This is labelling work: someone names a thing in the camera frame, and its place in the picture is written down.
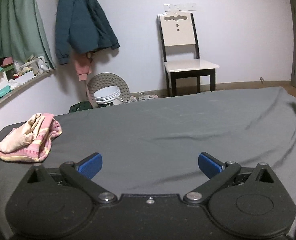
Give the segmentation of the white plastic bucket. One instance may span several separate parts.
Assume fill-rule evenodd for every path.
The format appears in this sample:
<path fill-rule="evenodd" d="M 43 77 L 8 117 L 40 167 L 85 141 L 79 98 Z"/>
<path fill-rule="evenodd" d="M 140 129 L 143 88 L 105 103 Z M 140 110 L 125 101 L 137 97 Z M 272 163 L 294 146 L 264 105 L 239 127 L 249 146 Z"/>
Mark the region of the white plastic bucket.
<path fill-rule="evenodd" d="M 120 105 L 121 92 L 117 86 L 109 86 L 99 89 L 94 93 L 94 100 L 98 107 Z"/>

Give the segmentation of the pink hanging garment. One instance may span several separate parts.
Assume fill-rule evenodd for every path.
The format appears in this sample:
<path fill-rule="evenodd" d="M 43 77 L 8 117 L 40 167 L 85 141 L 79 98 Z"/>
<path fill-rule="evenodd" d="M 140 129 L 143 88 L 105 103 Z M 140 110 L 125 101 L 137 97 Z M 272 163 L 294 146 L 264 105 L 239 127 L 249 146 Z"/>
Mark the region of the pink hanging garment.
<path fill-rule="evenodd" d="M 73 58 L 74 67 L 79 81 L 85 81 L 91 70 L 91 60 L 87 57 L 87 54 L 75 53 Z"/>

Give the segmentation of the white wall socket strip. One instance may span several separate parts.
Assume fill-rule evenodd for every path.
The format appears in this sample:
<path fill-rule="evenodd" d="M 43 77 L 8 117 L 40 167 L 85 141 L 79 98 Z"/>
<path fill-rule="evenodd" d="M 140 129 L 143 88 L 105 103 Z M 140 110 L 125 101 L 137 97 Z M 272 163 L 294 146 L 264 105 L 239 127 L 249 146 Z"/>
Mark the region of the white wall socket strip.
<path fill-rule="evenodd" d="M 164 4 L 164 11 L 196 11 L 196 3 L 176 3 L 176 4 Z"/>

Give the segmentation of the dark teal hanging jacket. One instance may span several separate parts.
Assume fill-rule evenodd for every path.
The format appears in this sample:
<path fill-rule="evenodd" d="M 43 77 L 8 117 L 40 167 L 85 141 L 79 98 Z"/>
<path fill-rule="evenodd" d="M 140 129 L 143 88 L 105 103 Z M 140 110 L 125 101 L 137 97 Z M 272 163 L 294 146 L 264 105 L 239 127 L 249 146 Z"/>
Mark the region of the dark teal hanging jacket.
<path fill-rule="evenodd" d="M 59 0 L 55 30 L 56 57 L 67 64 L 70 51 L 94 53 L 120 47 L 110 23 L 97 0 Z"/>

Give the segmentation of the green curtain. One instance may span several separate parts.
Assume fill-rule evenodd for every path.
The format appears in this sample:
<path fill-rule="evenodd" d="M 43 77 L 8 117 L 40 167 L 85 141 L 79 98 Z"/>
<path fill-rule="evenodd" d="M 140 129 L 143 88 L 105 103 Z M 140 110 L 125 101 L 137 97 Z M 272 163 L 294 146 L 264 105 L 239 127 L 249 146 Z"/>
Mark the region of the green curtain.
<path fill-rule="evenodd" d="M 0 58 L 24 62 L 32 55 L 55 68 L 36 0 L 0 0 Z"/>

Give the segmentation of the cream white shirt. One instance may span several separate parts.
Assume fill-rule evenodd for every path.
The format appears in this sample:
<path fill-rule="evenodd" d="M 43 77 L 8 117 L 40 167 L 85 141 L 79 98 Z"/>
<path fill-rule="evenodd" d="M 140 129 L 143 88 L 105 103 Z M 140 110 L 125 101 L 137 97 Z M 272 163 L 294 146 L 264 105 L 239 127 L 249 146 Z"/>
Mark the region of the cream white shirt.
<path fill-rule="evenodd" d="M 23 146 L 31 144 L 36 139 L 44 119 L 44 115 L 37 113 L 19 128 L 14 128 L 0 142 L 0 151 L 2 153 L 11 153 Z"/>

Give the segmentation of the pink striped knit garment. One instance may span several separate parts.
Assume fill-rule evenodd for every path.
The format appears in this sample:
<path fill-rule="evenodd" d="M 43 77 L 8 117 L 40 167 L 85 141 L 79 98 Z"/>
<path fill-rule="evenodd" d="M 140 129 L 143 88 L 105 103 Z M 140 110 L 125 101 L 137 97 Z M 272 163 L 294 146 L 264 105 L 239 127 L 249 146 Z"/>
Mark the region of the pink striped knit garment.
<path fill-rule="evenodd" d="M 45 119 L 39 129 L 35 140 L 11 153 L 2 153 L 0 159 L 7 162 L 41 163 L 44 161 L 52 147 L 52 140 L 62 134 L 60 123 L 53 114 L 42 113 Z"/>

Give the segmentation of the colourful toys on floor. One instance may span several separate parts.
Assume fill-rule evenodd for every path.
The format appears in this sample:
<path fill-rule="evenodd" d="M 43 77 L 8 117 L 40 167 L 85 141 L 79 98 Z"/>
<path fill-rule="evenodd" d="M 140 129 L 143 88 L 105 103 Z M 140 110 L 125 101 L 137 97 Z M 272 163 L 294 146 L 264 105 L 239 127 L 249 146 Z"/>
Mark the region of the colourful toys on floor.
<path fill-rule="evenodd" d="M 155 100 L 159 97 L 156 94 L 153 95 L 146 95 L 143 93 L 139 93 L 139 96 L 136 97 L 135 95 L 132 95 L 129 97 L 129 102 L 138 102 L 138 101 L 149 101 L 149 100 Z"/>

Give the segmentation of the windowsill clutter items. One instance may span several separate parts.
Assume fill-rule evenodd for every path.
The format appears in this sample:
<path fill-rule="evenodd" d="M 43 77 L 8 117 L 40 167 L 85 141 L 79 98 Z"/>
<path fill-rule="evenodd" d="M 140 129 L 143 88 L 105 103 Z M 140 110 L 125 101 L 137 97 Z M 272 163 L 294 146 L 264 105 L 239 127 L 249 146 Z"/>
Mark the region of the windowsill clutter items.
<path fill-rule="evenodd" d="M 43 56 L 35 57 L 32 55 L 26 63 L 14 60 L 12 57 L 0 58 L 0 81 L 6 80 L 10 90 L 14 90 L 50 70 L 51 68 Z"/>

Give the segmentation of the grey bed sheet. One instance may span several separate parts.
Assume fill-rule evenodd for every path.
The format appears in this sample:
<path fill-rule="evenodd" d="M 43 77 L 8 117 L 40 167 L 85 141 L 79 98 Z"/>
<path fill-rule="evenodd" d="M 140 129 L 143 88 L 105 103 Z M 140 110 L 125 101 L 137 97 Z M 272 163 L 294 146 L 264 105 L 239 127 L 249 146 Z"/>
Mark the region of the grey bed sheet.
<path fill-rule="evenodd" d="M 0 239 L 296 239 L 296 98 L 279 87 L 207 92 L 57 116 L 42 164 L 0 159 Z M 0 141 L 12 130 L 0 132 Z M 205 203 L 206 152 L 241 166 Z M 59 167 L 100 153 L 96 203 Z"/>

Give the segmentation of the white and black chair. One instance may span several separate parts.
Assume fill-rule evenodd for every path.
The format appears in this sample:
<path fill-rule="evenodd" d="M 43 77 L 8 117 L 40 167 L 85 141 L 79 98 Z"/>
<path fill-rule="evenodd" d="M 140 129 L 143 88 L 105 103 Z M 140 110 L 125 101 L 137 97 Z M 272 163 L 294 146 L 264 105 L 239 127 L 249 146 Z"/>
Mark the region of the white and black chair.
<path fill-rule="evenodd" d="M 177 80 L 196 79 L 196 92 L 201 92 L 201 77 L 210 78 L 210 91 L 216 90 L 219 66 L 203 60 L 194 15 L 191 12 L 169 11 L 157 15 L 168 96 L 177 95 Z"/>

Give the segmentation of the dark green crate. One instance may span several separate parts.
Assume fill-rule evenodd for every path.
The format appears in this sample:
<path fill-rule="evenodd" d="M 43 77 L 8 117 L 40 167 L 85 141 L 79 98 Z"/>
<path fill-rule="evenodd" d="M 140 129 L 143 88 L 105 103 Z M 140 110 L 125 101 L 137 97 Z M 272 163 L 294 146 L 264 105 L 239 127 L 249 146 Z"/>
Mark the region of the dark green crate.
<path fill-rule="evenodd" d="M 69 109 L 69 113 L 95 109 L 96 107 L 97 107 L 96 105 L 93 106 L 88 100 L 82 101 L 82 102 L 76 103 L 75 105 L 72 105 Z"/>

